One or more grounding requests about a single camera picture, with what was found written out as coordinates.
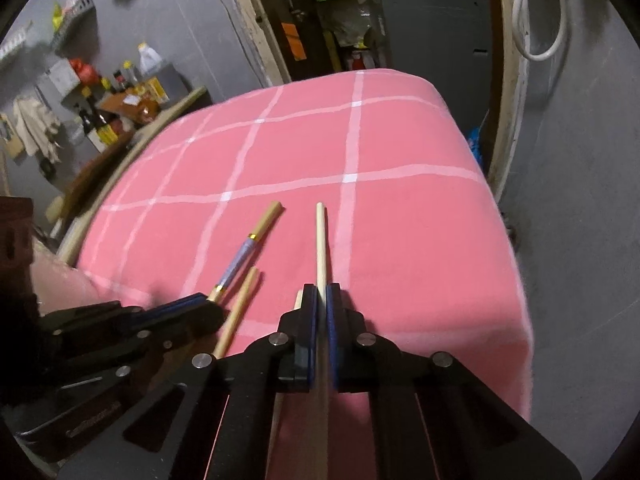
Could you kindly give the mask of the long curved wooden chopstick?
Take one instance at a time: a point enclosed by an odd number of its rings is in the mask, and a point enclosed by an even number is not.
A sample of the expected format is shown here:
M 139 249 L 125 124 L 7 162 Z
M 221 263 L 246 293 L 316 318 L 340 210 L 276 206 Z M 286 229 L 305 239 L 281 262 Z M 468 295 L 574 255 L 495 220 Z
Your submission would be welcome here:
M 318 332 L 316 382 L 314 383 L 314 472 L 317 479 L 329 478 L 329 350 L 326 336 L 326 206 L 316 205 L 316 286 L 318 289 Z

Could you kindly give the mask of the short plain wooden chopstick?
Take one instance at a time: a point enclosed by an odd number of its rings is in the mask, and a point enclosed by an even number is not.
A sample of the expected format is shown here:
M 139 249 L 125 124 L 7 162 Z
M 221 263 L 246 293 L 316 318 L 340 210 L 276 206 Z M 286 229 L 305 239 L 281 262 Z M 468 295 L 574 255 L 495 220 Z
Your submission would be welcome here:
M 256 266 L 250 268 L 250 270 L 246 274 L 245 280 L 241 285 L 238 296 L 236 296 L 235 298 L 235 302 L 230 310 L 228 318 L 222 326 L 221 335 L 219 336 L 216 343 L 213 356 L 217 360 L 220 360 L 226 356 L 232 344 L 234 335 L 238 330 L 246 308 L 250 303 L 250 297 L 252 296 L 253 290 L 257 284 L 259 275 L 260 271 L 256 268 Z

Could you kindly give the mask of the purple banded wooden chopstick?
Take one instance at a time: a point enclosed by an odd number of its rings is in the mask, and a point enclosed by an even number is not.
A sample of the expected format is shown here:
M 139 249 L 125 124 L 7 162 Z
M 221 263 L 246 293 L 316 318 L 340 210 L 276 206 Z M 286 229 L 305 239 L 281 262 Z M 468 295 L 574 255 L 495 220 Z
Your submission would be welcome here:
M 224 274 L 222 274 L 221 279 L 218 281 L 212 292 L 208 295 L 208 301 L 218 302 L 219 300 L 221 300 L 222 296 L 224 296 L 224 292 L 232 284 L 233 280 L 236 277 L 236 274 L 238 274 L 246 259 L 254 252 L 256 247 L 269 232 L 273 223 L 277 220 L 282 211 L 283 206 L 277 200 L 274 200 L 269 205 L 266 212 L 260 217 L 256 226 L 254 226 L 253 231 L 247 235 L 246 240 L 244 240 L 240 249 L 232 258 L 231 262 L 227 266 L 227 269 L 224 270 Z

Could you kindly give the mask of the pink checked tablecloth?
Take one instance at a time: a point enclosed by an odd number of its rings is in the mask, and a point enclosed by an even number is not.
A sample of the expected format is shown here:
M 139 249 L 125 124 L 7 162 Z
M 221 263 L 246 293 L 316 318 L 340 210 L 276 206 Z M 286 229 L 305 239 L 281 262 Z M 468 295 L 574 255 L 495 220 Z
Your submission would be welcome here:
M 77 259 L 105 298 L 144 306 L 206 292 L 272 203 L 262 286 L 234 351 L 274 330 L 314 270 L 314 210 L 331 270 L 401 349 L 454 354 L 530 411 L 533 335 L 485 178 L 426 80 L 364 70 L 257 90 L 183 117 L 107 193 Z

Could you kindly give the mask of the wooden side counter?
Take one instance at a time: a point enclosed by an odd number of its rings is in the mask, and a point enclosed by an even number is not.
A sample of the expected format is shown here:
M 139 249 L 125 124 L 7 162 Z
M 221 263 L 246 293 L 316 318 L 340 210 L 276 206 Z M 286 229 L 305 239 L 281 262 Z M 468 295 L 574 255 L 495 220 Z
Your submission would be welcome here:
M 129 166 L 144 152 L 146 147 L 170 124 L 185 115 L 208 91 L 204 87 L 192 90 L 187 96 L 167 110 L 163 110 L 152 122 L 136 133 L 130 134 L 128 142 L 122 146 L 111 146 L 98 157 L 94 166 L 104 166 L 94 178 L 94 185 L 81 183 L 84 188 L 75 207 L 63 216 L 64 236 L 56 256 L 73 266 L 84 244 L 93 218 L 107 195 L 127 171 Z

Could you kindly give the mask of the dark sauce bottle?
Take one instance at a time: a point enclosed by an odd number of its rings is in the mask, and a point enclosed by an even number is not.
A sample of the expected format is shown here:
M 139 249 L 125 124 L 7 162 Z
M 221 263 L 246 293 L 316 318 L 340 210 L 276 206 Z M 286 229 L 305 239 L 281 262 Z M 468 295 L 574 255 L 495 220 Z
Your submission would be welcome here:
M 82 120 L 85 135 L 99 152 L 103 152 L 118 140 L 117 116 L 104 112 L 96 106 L 96 97 L 88 87 L 81 88 L 82 99 L 75 104 L 76 112 Z

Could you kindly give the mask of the hanging white cloth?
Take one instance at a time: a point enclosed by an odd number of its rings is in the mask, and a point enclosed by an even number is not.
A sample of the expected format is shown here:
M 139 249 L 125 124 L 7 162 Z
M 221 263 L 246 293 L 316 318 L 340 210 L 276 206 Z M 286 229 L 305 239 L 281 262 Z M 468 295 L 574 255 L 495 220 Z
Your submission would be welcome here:
M 13 101 L 13 115 L 15 131 L 28 156 L 40 153 L 52 164 L 61 161 L 54 137 L 60 131 L 62 122 L 47 105 L 31 96 L 19 96 Z

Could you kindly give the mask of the white plastic jug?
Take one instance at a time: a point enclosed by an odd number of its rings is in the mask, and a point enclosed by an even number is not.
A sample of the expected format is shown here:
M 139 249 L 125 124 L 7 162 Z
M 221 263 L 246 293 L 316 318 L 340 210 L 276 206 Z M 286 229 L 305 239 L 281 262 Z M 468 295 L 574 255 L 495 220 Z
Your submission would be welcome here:
M 138 45 L 138 52 L 140 56 L 140 70 L 144 74 L 152 73 L 157 69 L 157 66 L 163 64 L 163 58 L 146 42 Z

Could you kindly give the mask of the red plastic bag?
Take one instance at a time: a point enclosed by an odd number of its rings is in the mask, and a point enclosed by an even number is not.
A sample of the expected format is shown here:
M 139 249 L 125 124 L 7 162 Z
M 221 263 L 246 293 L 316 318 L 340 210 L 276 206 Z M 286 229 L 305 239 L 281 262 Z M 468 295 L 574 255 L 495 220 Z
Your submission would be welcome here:
M 81 58 L 70 58 L 68 62 L 80 82 L 85 86 L 92 87 L 101 83 L 100 74 L 91 64 L 85 63 Z

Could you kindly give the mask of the dark grey cabinet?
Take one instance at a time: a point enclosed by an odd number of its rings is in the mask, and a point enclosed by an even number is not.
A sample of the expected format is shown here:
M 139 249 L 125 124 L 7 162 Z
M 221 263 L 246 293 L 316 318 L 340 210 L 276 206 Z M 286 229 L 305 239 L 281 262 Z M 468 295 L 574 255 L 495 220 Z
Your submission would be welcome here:
M 390 66 L 428 80 L 459 129 L 480 126 L 489 108 L 489 0 L 381 0 Z

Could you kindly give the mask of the wooden door frame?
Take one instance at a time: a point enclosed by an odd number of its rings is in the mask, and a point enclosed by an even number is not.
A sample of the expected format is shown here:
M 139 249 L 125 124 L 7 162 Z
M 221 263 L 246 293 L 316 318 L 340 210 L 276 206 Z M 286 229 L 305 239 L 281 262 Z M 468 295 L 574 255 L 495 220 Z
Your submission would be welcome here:
M 346 70 L 346 53 L 368 50 L 376 67 L 390 67 L 381 0 L 234 0 L 265 75 L 291 82 Z M 514 42 L 518 0 L 489 0 L 491 80 L 489 108 L 480 129 L 482 168 L 501 196 L 513 158 L 518 100 L 526 69 Z

